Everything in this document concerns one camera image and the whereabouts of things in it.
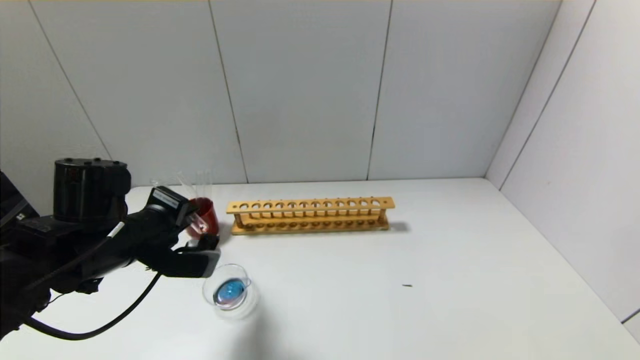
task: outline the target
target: white tabletop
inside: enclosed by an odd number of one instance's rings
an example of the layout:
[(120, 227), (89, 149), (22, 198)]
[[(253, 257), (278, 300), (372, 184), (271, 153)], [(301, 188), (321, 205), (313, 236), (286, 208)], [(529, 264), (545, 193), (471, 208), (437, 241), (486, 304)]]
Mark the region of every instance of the white tabletop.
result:
[[(141, 209), (150, 188), (127, 196)], [(251, 318), (218, 318), (202, 279), (162, 278), (113, 329), (86, 341), (23, 326), (3, 359), (640, 359), (640, 345), (560, 254), (488, 181), (443, 179), (211, 187), (220, 264), (260, 290)], [(231, 200), (392, 196), (390, 231), (229, 236)], [(152, 272), (109, 274), (93, 295), (37, 318), (93, 330), (125, 309)]]

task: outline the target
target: label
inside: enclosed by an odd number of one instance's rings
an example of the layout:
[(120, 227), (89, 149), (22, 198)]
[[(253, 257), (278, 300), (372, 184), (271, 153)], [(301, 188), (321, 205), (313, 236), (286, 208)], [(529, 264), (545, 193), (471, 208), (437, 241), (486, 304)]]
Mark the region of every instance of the label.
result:
[(163, 192), (161, 192), (159, 190), (154, 190), (152, 196), (155, 197), (156, 199), (164, 202), (165, 204), (171, 206), (172, 208), (178, 209), (178, 202), (175, 199), (171, 198), (169, 195), (167, 195), (167, 194), (165, 194), (165, 193), (163, 193)]

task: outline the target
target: wooden rack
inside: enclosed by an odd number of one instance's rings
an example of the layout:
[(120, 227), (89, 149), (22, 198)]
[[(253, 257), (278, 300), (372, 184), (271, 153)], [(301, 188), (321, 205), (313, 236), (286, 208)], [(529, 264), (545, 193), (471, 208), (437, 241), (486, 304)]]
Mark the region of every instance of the wooden rack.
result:
[(391, 197), (232, 201), (227, 214), (236, 218), (231, 233), (294, 234), (388, 230)]

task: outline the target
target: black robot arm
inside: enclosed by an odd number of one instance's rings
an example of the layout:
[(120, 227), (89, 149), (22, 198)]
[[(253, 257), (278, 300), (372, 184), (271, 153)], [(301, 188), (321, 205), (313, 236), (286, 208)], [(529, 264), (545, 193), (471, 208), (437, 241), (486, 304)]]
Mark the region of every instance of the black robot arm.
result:
[[(130, 183), (126, 164), (117, 161), (56, 162), (54, 215), (23, 220), (12, 241), (0, 247), (0, 338), (23, 323), (66, 340), (90, 338), (131, 312), (160, 275), (211, 275), (220, 256), (215, 236), (204, 234), (197, 247), (171, 249), (197, 207), (160, 186), (144, 209), (126, 215)], [(158, 274), (129, 309), (100, 329), (70, 334), (31, 318), (48, 305), (49, 289), (92, 293), (105, 274), (136, 260)]]

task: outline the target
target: red cup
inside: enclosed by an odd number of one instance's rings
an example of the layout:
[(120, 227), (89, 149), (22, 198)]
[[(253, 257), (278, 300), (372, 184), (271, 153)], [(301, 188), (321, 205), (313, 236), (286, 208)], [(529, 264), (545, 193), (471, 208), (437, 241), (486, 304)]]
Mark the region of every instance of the red cup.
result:
[[(189, 200), (190, 203), (195, 204), (200, 209), (198, 209), (197, 214), (204, 220), (205, 223), (209, 226), (208, 233), (217, 235), (218, 234), (218, 218), (216, 217), (216, 210), (213, 208), (213, 201), (206, 197), (197, 197), (195, 199)], [(199, 238), (200, 234), (191, 226), (187, 227), (187, 233), (192, 238)]]

